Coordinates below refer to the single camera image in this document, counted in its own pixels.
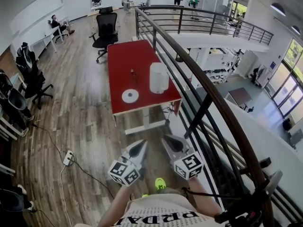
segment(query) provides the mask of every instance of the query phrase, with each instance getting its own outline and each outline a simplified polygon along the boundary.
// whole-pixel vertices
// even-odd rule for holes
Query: power strip
[[[71,150],[69,150],[67,153],[66,153],[66,156],[63,160],[63,164],[65,164],[66,166],[69,166],[70,163],[71,163],[71,158],[73,156],[73,152]]]

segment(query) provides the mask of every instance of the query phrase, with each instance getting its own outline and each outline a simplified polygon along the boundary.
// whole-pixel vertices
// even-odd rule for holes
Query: ceiling light
[[[277,2],[274,2],[271,7],[277,11],[279,14],[282,14],[283,16],[285,16],[285,11],[284,8]]]
[[[293,29],[298,35],[301,34],[300,29],[298,28],[298,26],[294,25],[294,26],[292,26],[292,29]]]

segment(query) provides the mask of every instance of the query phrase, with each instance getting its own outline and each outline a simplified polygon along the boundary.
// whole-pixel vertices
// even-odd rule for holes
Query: red table
[[[150,66],[160,62],[147,40],[139,40],[108,47],[108,76],[113,115],[121,115],[137,110],[143,111],[143,124],[126,134],[159,127],[165,120],[149,123],[149,108],[172,103],[175,114],[178,114],[182,98],[174,83],[169,79],[169,88],[162,94],[150,91]],[[139,92],[139,98],[128,104],[122,100],[122,94],[128,89]]]

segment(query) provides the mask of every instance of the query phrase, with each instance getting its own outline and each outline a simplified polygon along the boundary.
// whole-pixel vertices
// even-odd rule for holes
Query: white cube
[[[177,174],[188,180],[200,172],[204,163],[198,152],[194,152],[186,157],[174,162],[174,170]]]
[[[133,164],[128,165],[120,161],[114,161],[108,170],[112,179],[121,185],[130,186],[139,179],[140,173]]]

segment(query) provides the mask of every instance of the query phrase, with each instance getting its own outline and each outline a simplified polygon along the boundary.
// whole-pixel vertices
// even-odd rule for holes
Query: chair armrest
[[[89,38],[93,38],[93,40],[96,41],[95,34],[96,33],[93,33],[91,36],[89,36]]]

